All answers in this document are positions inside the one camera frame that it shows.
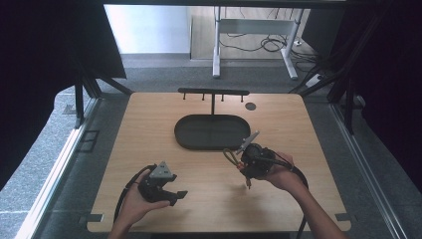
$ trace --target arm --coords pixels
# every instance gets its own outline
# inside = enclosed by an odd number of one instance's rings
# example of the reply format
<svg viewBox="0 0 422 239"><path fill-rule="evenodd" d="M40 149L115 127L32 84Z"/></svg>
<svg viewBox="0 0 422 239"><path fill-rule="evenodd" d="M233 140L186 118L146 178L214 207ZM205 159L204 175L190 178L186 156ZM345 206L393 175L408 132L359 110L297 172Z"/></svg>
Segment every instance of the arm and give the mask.
<svg viewBox="0 0 422 239"><path fill-rule="evenodd" d="M125 238L130 227L140 219L142 219L146 213L151 210L167 207L170 205L169 201L158 201L154 203L147 202L140 195L137 190L137 185L140 180L145 176L149 170L142 173L135 183L130 187L126 197L121 205L120 212L112 225L111 231L108 234L108 239L120 239Z"/></svg>
<svg viewBox="0 0 422 239"><path fill-rule="evenodd" d="M290 155L281 152L278 152L278 154L293 164L293 158ZM315 238L347 238L320 207L297 175L285 167L274 165L264 179L271 182L275 187L291 193L304 212Z"/></svg>

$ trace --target wooden table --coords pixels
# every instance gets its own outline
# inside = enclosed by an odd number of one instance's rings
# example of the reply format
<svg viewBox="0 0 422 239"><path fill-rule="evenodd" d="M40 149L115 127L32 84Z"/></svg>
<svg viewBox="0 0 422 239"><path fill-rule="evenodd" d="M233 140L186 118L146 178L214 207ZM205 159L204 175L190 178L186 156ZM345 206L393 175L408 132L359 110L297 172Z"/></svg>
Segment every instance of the wooden table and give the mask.
<svg viewBox="0 0 422 239"><path fill-rule="evenodd" d="M246 103L254 103L249 111ZM211 96L135 93L130 97L93 214L101 222L89 222L92 232L108 232L121 190L143 167L164 160L177 178L167 183L168 191L188 190L174 207L149 212L132 231L142 232L274 232L297 231L303 213L293 197L266 181L245 177L220 151L194 151L181 147L174 136L179 119L193 114L210 114ZM317 135L302 98L298 95L250 94L217 98L215 114L242 117L259 130L254 142L294 156L305 174L310 190L341 230L349 221L337 221L346 213L320 148Z"/></svg>

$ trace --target gray floor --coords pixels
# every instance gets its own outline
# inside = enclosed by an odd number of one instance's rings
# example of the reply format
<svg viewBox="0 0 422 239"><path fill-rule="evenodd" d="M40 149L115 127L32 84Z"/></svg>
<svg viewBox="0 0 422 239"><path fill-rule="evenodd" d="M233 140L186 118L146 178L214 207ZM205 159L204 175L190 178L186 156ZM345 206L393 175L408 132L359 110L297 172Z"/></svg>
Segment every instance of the gray floor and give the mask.
<svg viewBox="0 0 422 239"><path fill-rule="evenodd" d="M217 80L211 76L210 61L192 61L184 55L129 55L123 56L123 63L128 79L117 81L136 92L175 92L179 87L192 87L241 89L251 93L286 93L299 83L289 79L283 62L277 60L224 61L222 77ZM91 208L129 97L103 82L99 83L104 94L88 118L86 140L83 139L78 144L78 150L70 160L35 238L106 238L105 234L90 233L86 223L90 220ZM351 238L394 238L376 195L373 194L373 186L366 181L361 166L347 143L346 134L336 120L333 109L341 111L341 105L332 106L325 100L328 90L329 87L319 90L306 97L305 102L348 212L346 219L351 220L351 230L347 233ZM1 191L1 238L13 238L30 211L75 124L75 115L64 115L67 105L73 104L73 89L67 89L57 96L56 109L50 121L22 166ZM360 110L354 111L353 126L353 138L403 226L407 238L422 238L422 229L419 226L422 215L420 192L367 127L360 116ZM95 144L89 138L91 134L97 136ZM245 235L229 236L245 238ZM282 235L254 235L255 238L273 238L272 236L280 238ZM150 237L160 238L160 235L130 235L130 238ZM204 238L204 235L199 235L198 238ZM305 233L303 238L313 237L310 233Z"/></svg>

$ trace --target hand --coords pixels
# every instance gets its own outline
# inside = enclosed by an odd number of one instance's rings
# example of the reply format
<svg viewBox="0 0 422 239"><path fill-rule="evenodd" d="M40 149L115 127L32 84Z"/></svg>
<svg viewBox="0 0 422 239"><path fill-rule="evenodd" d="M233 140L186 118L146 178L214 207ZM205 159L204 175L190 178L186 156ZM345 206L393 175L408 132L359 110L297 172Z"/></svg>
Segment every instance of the hand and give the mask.
<svg viewBox="0 0 422 239"><path fill-rule="evenodd" d="M169 201L147 202L142 195L140 195L137 185L148 172L149 169L144 171L130 187L123 200L120 212L112 225L108 238L124 238L130 227L142 219L146 213L170 205Z"/></svg>
<svg viewBox="0 0 422 239"><path fill-rule="evenodd" d="M293 162L293 157L286 153L277 152L276 159L283 160L285 159L291 165L295 165ZM292 192L298 186L303 186L301 179L295 174L289 171L288 168L285 168L281 165L274 164L270 171L264 177L260 178L271 182L275 187Z"/></svg>

